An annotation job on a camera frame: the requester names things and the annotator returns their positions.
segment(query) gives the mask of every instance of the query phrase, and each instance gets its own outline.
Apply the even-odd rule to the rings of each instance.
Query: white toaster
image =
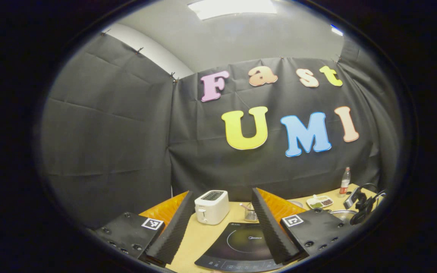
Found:
[[[229,210],[229,195],[225,190],[209,190],[195,199],[196,219],[200,223],[218,224]]]

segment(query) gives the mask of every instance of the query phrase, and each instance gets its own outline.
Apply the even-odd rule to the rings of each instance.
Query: small dish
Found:
[[[326,206],[331,206],[333,200],[326,195],[316,196],[316,194],[313,194],[313,198],[308,199],[307,204],[311,209],[321,209]]]

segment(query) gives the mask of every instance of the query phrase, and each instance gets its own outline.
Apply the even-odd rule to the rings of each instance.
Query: letter m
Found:
[[[297,116],[284,116],[281,118],[281,123],[286,126],[288,132],[289,147],[286,151],[287,157],[297,157],[301,154],[301,149],[298,142],[301,143],[306,152],[310,152],[315,140],[313,150],[315,152],[323,152],[330,150],[332,145],[328,141],[325,127],[325,114],[315,112],[311,114],[308,128],[298,119]]]

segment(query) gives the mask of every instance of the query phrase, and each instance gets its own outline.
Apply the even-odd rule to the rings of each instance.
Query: screw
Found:
[[[135,249],[135,250],[137,250],[137,251],[141,251],[141,250],[143,250],[143,248],[142,248],[140,245],[138,245],[138,244],[134,244],[134,245],[132,245],[132,248]]]

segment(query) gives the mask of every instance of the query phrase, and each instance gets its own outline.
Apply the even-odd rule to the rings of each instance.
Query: black fabric backdrop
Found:
[[[324,65],[343,81],[330,84]],[[279,77],[252,86],[248,71],[268,66]],[[346,166],[352,183],[388,185],[397,166],[402,123],[396,83],[381,64],[346,40],[341,59],[271,58],[216,67],[173,84],[168,73],[111,36],[98,36],[63,68],[42,120],[42,151],[50,185],[64,208],[97,228],[124,211],[139,213],[173,194],[229,191],[231,201],[249,201],[259,187],[289,199],[340,186]],[[310,69],[317,88],[299,81]],[[227,70],[218,100],[201,102],[200,78]],[[245,137],[255,135],[251,107],[264,106],[267,141],[236,150],[225,138],[222,114],[241,110]],[[333,111],[351,109],[360,137],[343,141]],[[296,115],[307,126],[314,112],[326,114],[332,148],[286,157],[288,138],[280,123]]]
[[[342,86],[330,84],[319,72],[325,65],[337,71]],[[262,86],[250,85],[248,71],[258,66],[270,67],[279,79]],[[305,87],[296,69],[312,71],[319,86]],[[201,102],[203,83],[199,79],[223,70],[230,76],[225,79],[222,96]],[[222,114],[243,111],[243,135],[253,137],[255,123],[248,110],[259,106],[268,108],[267,141],[252,150],[229,146]],[[343,141],[342,123],[333,112],[343,106],[352,109],[352,121],[360,134],[350,143]],[[314,112],[326,114],[332,148],[286,157],[288,137],[280,119],[295,115],[308,126]],[[173,91],[170,156],[175,194],[187,189],[200,194],[217,188],[229,191],[232,201],[250,201],[251,188],[260,187],[283,198],[297,198],[339,188],[346,166],[352,169],[353,183],[376,183],[380,168],[378,143],[375,119],[362,91],[333,61],[272,58],[230,64],[184,78]]]
[[[45,173],[71,216],[98,228],[170,197],[172,84],[163,69],[107,35],[66,64],[41,131]]]

